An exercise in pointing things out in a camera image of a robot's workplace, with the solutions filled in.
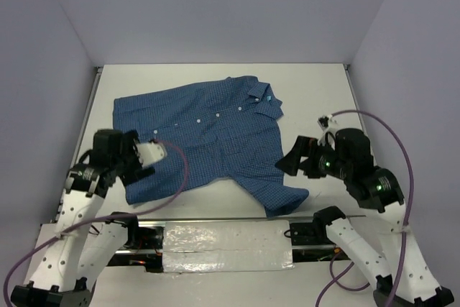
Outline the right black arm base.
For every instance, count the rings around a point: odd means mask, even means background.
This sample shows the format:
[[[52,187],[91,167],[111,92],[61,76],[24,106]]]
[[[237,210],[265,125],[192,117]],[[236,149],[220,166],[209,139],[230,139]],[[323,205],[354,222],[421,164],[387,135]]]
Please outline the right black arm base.
[[[341,251],[317,230],[313,222],[290,223],[283,235],[290,240],[294,263],[329,262]]]

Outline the blue checked long sleeve shirt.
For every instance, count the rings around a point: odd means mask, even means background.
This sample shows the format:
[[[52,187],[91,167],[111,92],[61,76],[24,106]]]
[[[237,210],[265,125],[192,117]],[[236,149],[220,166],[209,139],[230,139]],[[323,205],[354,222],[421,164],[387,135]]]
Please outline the blue checked long sleeve shirt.
[[[250,75],[117,98],[115,129],[172,145],[153,176],[126,188],[126,201],[146,203],[230,178],[266,215],[294,212],[309,192],[286,186],[275,166],[283,156],[281,106],[270,84]]]

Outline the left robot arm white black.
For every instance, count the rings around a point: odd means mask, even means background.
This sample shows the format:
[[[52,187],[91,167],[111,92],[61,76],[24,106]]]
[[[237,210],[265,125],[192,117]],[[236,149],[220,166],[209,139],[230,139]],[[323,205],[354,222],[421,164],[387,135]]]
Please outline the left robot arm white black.
[[[141,239],[138,214],[114,211],[99,216],[117,180],[124,186],[155,173],[167,152],[156,140],[141,143],[136,131],[98,130],[93,146],[68,171],[55,235],[19,260],[44,251],[37,269],[23,285],[4,281],[8,306],[88,306],[98,276],[121,247]]]

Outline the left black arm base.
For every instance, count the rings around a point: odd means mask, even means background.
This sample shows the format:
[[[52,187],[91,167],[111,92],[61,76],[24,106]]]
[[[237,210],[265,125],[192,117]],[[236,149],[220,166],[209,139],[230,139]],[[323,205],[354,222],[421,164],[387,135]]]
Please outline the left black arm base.
[[[109,260],[108,267],[142,267],[146,272],[163,272],[164,227],[138,226],[129,241]]]

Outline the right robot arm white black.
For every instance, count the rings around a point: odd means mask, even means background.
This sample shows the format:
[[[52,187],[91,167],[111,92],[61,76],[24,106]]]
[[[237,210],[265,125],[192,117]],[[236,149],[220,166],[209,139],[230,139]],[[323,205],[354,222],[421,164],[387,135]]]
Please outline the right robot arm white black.
[[[325,131],[322,138],[297,137],[276,168],[294,176],[331,176],[369,219],[382,247],[377,252],[336,206],[315,212],[312,232],[321,243],[333,242],[362,271],[372,286],[377,306],[448,306],[450,289],[434,278],[410,227],[408,211],[397,178],[374,163],[369,138],[359,129]]]

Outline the silver tape sheet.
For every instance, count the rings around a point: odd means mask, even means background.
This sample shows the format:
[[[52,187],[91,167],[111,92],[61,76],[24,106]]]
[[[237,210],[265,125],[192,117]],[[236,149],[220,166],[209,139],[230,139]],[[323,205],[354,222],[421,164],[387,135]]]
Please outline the silver tape sheet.
[[[267,272],[294,267],[286,220],[170,222],[164,229],[167,273]]]

